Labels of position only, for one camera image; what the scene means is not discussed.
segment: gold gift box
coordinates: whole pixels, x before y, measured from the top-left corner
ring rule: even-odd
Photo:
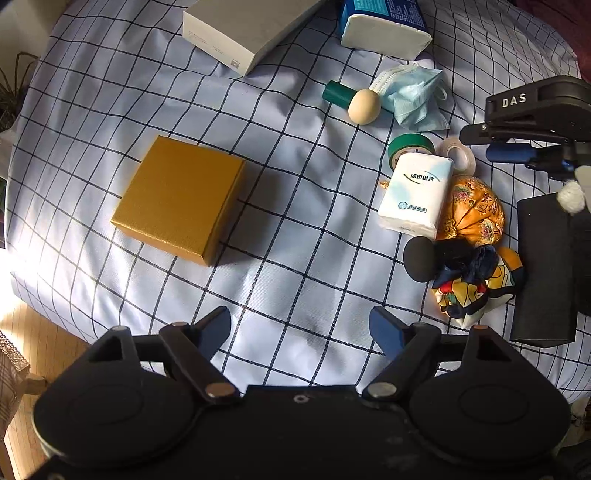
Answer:
[[[200,265],[211,265],[244,160],[157,137],[111,222],[125,234]]]

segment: orange floral fabric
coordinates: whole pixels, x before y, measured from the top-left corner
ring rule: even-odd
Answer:
[[[452,177],[437,240],[464,236],[475,247],[493,245],[501,239],[504,225],[503,207],[488,185],[476,177]]]

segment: checkered bedsheet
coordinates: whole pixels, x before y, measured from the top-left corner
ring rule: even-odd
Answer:
[[[59,19],[18,124],[8,188],[15,292],[93,342],[112,326],[134,334],[195,322],[218,305],[233,329],[213,358],[248,384],[355,384],[386,365],[368,331],[383,305],[401,320],[462,333],[425,284],[406,274],[409,237],[378,227],[388,140],[404,133],[382,111],[352,125],[322,100],[330,80],[360,89],[397,62],[341,47],[334,4],[293,32],[246,78],[181,33],[192,0],[76,0]],[[485,99],[557,74],[579,75],[570,47],[505,0],[420,0],[434,41],[421,56],[453,92],[449,132],[482,121]],[[126,237],[109,220],[154,136],[247,159],[233,218],[212,268]],[[520,199],[556,191],[542,173],[492,166],[474,147],[477,175],[506,213],[517,247]],[[513,305],[483,322],[508,338]],[[591,322],[576,341],[515,345],[573,401],[591,390]],[[448,371],[456,365],[442,365]]]

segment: green tape roll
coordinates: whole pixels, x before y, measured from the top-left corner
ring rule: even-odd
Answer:
[[[400,155],[408,152],[435,155],[435,147],[431,140],[421,134],[404,134],[396,137],[390,142],[390,145],[388,145],[388,159],[392,171],[394,171]]]

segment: blue and white tissue package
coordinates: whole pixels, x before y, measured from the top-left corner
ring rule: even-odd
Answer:
[[[340,43],[414,60],[432,37],[416,0],[345,0],[339,20]]]
[[[378,209],[380,226],[435,240],[452,172],[449,158],[415,152],[401,155]]]

